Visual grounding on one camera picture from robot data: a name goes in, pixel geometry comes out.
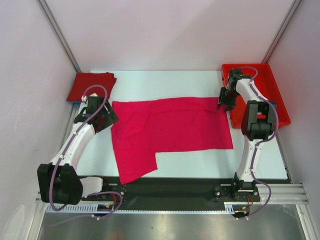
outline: folded red cloth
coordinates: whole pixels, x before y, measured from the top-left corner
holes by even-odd
[[[114,87],[117,79],[115,75],[110,72],[105,73],[90,73],[90,72],[77,72],[75,75],[74,83],[72,89],[69,93],[67,101],[70,102],[81,102],[81,97],[84,91],[92,85],[102,85],[105,87],[108,98],[110,97],[112,88]],[[105,96],[105,92],[100,87],[94,87],[87,92],[87,96],[91,94],[97,94],[100,97]]]
[[[157,168],[156,153],[233,149],[226,113],[217,97],[113,101],[119,121],[112,144],[122,184]]]

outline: wrinkled fabric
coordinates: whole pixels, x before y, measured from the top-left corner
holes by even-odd
[[[156,153],[233,149],[227,115],[217,104],[217,97],[114,101],[119,121],[111,133],[121,183],[158,169]]]

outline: red plastic tray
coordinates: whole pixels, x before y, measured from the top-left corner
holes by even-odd
[[[270,101],[275,101],[277,104],[277,113],[279,116],[279,128],[289,125],[291,123],[284,101],[282,100],[276,80],[272,74],[269,64],[255,63],[255,64],[223,64],[222,65],[222,80],[224,85],[228,84],[228,74],[233,68],[250,66],[258,71],[257,77],[254,79],[254,84],[259,91]],[[243,68],[242,73],[246,75],[255,75],[255,71],[250,68]],[[231,125],[234,129],[241,128],[242,118],[246,109],[246,103],[242,97],[236,98],[236,107],[230,112]]]

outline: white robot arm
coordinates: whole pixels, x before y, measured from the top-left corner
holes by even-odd
[[[220,91],[218,108],[224,105],[225,111],[232,110],[236,106],[237,96],[241,96],[246,102],[241,124],[244,135],[242,159],[228,192],[225,193],[222,188],[216,187],[215,194],[228,194],[232,199],[236,196],[237,201],[247,201],[248,195],[255,193],[256,198],[259,194],[256,187],[256,169],[264,142],[274,133],[277,106],[260,93],[251,76],[242,74],[240,68],[234,68],[229,72],[228,84]]]
[[[87,98],[87,105],[74,119],[72,131],[59,153],[49,164],[41,164],[37,169],[43,202],[76,205],[81,198],[102,190],[102,178],[79,178],[76,169],[93,136],[118,120],[107,98],[96,94]]]

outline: white enclosure wall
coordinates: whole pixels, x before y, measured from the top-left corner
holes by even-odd
[[[320,1],[304,1],[270,59],[291,118],[279,134],[289,170],[320,223]]]
[[[39,164],[60,147],[75,71],[35,0],[0,8],[0,235],[11,240],[29,227]]]
[[[83,72],[261,62],[293,0],[47,0]]]

